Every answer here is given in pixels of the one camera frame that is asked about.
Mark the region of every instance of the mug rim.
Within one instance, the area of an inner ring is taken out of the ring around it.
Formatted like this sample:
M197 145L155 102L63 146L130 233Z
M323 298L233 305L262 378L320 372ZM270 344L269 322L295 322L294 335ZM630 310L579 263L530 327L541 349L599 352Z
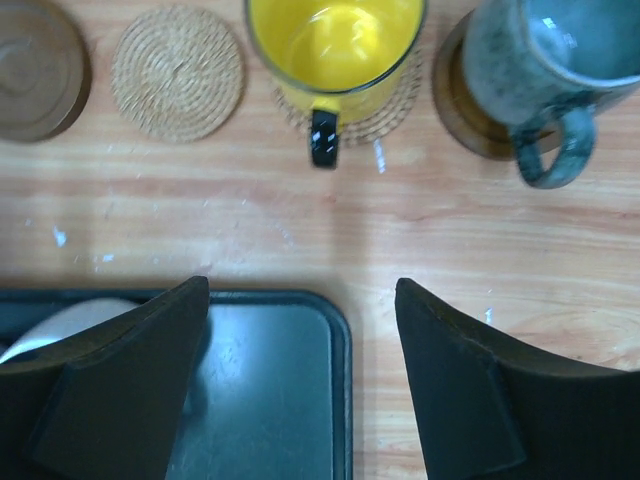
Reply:
M404 63L404 61L407 59L407 57L415 47L416 43L418 42L418 38L420 37L420 33L422 32L422 28L424 27L425 19L427 18L427 3L428 3L428 0L420 0L420 3L422 4L422 11L420 12L420 21L418 22L418 27L416 28L416 31L413 35L413 39L409 43L409 46L407 47L405 52L391 67L389 67L387 70L385 70L383 73L378 75L373 80L369 80L368 82L363 83L361 85L357 85L355 87L347 88L343 90L326 90L322 88L315 88L315 87L312 87L311 85L301 82L300 80L285 73L280 67L278 67L274 62L271 61L269 56L260 46L260 42L258 41L255 34L255 29L253 27L253 22L251 19L251 9L249 8L249 4L252 1L254 0L244 0L244 20L245 20L247 29L249 30L249 39L251 41L251 44L253 45L254 50L257 52L258 56L260 57L260 60L262 60L262 62L267 66L269 71L271 71L276 77L278 77L280 80L284 81L285 83L289 84L290 86L297 88L299 90L305 91L307 93L319 94L319 95L346 95L350 93L362 92L363 90L367 90L368 88L371 88L381 83L383 80L386 80L388 77L390 77L398 68L400 68L400 65Z
M558 63L549 59L538 45L538 42L533 39L531 27L529 21L527 20L527 5L529 1L530 0L518 0L520 28L522 28L525 33L525 41L527 42L527 45L529 46L531 52L536 57L538 62L549 72L556 76L562 77L564 80L567 80L579 86L590 87L594 90L610 90L613 88L631 86L635 83L640 82L640 74L627 75L611 80L600 80L594 77L573 72L568 68L563 67L562 65L559 65Z

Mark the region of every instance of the round wooden coaster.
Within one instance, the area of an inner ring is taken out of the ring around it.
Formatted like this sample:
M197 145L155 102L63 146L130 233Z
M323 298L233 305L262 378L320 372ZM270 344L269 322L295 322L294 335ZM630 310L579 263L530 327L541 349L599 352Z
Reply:
M91 67L71 20L43 0L0 0L0 138L35 142L76 121Z
M226 25L213 12L186 5L138 17L120 40L111 74L122 116L174 143L216 130L244 85L240 48Z
M431 79L433 100L445 128L464 147L485 158L512 160L507 129L480 108L464 79L462 47L472 13L455 26L436 55ZM547 131L541 135L539 148L548 152L559 144L559 135Z
M343 125L340 134L341 146L353 147L372 143L391 133L407 118L416 103L422 84L423 50L420 43L414 46L407 59L407 67L384 107L365 120ZM274 88L273 98L289 125L301 135L308 135L311 127L310 115L291 105L277 86Z

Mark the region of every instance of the black tray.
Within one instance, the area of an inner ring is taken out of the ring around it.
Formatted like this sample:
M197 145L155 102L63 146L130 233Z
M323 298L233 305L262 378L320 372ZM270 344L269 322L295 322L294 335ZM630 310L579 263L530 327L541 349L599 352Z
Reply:
M156 290L0 292L0 339L83 300ZM166 480L353 477L346 320L298 291L212 291L209 328Z

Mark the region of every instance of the wooden table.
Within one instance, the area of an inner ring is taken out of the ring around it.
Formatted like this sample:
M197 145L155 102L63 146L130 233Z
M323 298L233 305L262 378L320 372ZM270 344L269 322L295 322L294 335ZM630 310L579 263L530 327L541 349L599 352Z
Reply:
M89 39L94 86L60 137L0 144L2 285L170 286L203 274L218 287L327 295L353 330L357 478L425 477L395 325L400 277L542 348L638 365L640 97L600 119L588 171L562 190L529 189L513 164L459 146L429 81L383 140L384 174L371 146L343 150L335 173L312 171L305 140L272 104L239 0L193 2L232 25L249 81L235 116L190 146L145 138L110 93L119 36L158 2L60 3ZM428 65L476 3L432 2Z

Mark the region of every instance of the black mug handle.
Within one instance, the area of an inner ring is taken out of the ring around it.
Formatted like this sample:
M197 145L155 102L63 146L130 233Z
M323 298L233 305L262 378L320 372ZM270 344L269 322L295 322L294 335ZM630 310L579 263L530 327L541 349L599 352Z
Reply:
M311 118L311 160L317 168L335 170L338 166L338 115L314 110Z
M560 188L573 182L587 166L596 143L596 125L588 107L576 107L560 115L562 146L551 168L545 171L538 149L540 128L515 128L511 141L523 180L533 188Z

